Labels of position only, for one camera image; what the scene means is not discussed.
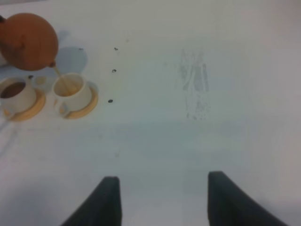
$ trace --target white cup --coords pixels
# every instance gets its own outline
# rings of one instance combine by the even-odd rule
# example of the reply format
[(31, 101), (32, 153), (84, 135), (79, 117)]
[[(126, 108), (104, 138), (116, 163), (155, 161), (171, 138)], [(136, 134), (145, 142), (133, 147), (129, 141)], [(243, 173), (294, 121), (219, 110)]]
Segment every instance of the white cup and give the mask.
[[(39, 88), (40, 84), (35, 83), (36, 78), (29, 80), (26, 77), (6, 78), (0, 82), (0, 115), (7, 120), (16, 113), (26, 111), (34, 105), (37, 99), (34, 88)], [(25, 84), (23, 90), (13, 97), (3, 98), (2, 92), (10, 85), (22, 82)]]
[[(77, 92), (67, 96), (64, 83), (71, 91), (75, 87)], [(58, 78), (53, 84), (52, 92), (57, 100), (55, 112), (61, 117), (83, 109), (92, 99), (91, 89), (87, 81), (77, 73), (67, 73), (62, 75), (62, 78)]]

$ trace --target stain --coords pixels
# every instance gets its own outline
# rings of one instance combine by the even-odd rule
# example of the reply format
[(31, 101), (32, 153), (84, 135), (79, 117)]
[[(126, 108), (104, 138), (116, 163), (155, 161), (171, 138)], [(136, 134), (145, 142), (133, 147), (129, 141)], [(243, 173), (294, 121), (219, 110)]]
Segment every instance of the stain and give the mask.
[(196, 71), (196, 73), (195, 73), (194, 81), (193, 81), (194, 89), (198, 92), (201, 92), (203, 90), (201, 67), (199, 67), (199, 66), (195, 67), (195, 71)]
[(200, 120), (209, 112), (209, 84), (204, 54), (187, 52), (182, 49), (179, 74), (186, 106), (186, 118)]
[(207, 76), (207, 67), (206, 64), (203, 64), (203, 74), (206, 92), (209, 92), (208, 76)]

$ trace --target orange teapot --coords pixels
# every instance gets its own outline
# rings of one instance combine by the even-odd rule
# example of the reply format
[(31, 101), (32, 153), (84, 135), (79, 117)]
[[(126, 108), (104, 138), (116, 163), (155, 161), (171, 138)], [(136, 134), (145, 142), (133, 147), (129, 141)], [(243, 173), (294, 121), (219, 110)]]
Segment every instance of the orange teapot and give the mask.
[(50, 23), (38, 15), (0, 16), (0, 51), (9, 64), (21, 70), (54, 67), (58, 38)]

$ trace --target cup handle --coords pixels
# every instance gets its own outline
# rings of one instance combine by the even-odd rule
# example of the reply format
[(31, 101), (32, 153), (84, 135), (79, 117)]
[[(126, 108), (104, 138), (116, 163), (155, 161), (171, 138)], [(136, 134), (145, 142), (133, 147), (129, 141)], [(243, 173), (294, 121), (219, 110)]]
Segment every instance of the cup handle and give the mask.
[(10, 120), (15, 115), (15, 112), (8, 106), (0, 105), (0, 116), (6, 120)]
[(64, 118), (70, 113), (70, 110), (63, 101), (58, 101), (55, 105), (55, 113)]
[(47, 81), (46, 76), (34, 76), (31, 79), (31, 85), (36, 89), (43, 89), (46, 81)]

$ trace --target white table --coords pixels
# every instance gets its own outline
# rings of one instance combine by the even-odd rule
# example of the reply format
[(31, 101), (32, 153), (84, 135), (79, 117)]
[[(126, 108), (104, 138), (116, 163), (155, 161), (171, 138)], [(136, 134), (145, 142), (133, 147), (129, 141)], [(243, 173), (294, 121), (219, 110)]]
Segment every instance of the white table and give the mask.
[[(301, 224), (298, 1), (0, 6), (4, 17), (18, 12), (54, 26), (59, 68), (95, 83), (101, 101), (68, 121), (54, 115), (48, 93), (35, 118), (0, 122), (1, 225), (58, 226), (103, 177), (118, 176), (124, 226), (205, 226), (211, 170), (287, 224)], [(55, 79), (50, 69), (0, 70), (14, 74)]]

